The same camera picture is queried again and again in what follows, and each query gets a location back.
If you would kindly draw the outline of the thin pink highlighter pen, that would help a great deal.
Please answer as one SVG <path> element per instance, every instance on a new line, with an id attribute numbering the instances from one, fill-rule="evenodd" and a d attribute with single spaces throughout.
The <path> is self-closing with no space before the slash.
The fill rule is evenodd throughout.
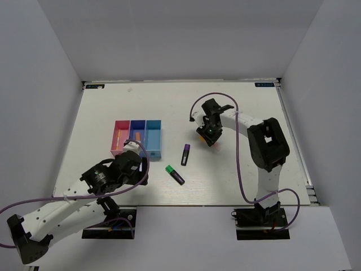
<path id="1" fill-rule="evenodd" d="M 121 130 L 119 129 L 117 132 L 116 150 L 119 149 L 120 135 L 121 135 Z"/>

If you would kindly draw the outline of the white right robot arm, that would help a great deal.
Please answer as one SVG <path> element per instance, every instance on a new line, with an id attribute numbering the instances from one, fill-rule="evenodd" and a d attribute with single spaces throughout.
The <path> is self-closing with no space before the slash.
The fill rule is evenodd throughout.
<path id="1" fill-rule="evenodd" d="M 236 152 L 239 152 L 239 135 L 247 137 L 250 155 L 258 169 L 257 194 L 251 202 L 254 216 L 259 224 L 268 225 L 280 209 L 280 172 L 290 154 L 279 122 L 273 117 L 267 120 L 253 118 L 239 112 L 237 107 L 220 106 L 213 98 L 201 107 L 201 111 L 190 113 L 190 121 L 198 125 L 196 131 L 208 146 L 216 143 L 224 128 L 236 132 Z"/>

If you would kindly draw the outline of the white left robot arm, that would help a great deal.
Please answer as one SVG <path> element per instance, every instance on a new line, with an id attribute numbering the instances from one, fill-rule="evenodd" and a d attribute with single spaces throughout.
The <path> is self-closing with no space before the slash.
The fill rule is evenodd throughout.
<path id="1" fill-rule="evenodd" d="M 125 151 L 88 169 L 63 196 L 27 215 L 9 217 L 7 225 L 21 262 L 29 265 L 39 260 L 56 242 L 83 229 L 122 220 L 112 194 L 120 194 L 123 185 L 146 185 L 148 171 L 148 156 Z"/>

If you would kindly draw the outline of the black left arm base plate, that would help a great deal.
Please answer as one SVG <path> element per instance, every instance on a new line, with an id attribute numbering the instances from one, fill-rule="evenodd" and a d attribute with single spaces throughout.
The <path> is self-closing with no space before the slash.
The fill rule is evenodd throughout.
<path id="1" fill-rule="evenodd" d="M 104 223 L 93 228 L 82 231 L 82 239 L 103 239 L 103 240 L 132 240 L 135 237 L 137 221 L 136 208 L 121 208 L 118 219 L 110 221 L 106 218 Z"/>

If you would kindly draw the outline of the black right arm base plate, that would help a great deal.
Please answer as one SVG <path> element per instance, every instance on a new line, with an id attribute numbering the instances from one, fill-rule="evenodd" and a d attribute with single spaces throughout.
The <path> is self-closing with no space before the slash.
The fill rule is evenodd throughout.
<path id="1" fill-rule="evenodd" d="M 289 240 L 288 229 L 280 231 L 288 224 L 284 208 L 271 215 L 268 222 L 259 222 L 254 208 L 239 208 L 231 212 L 235 220 L 238 241 Z"/>

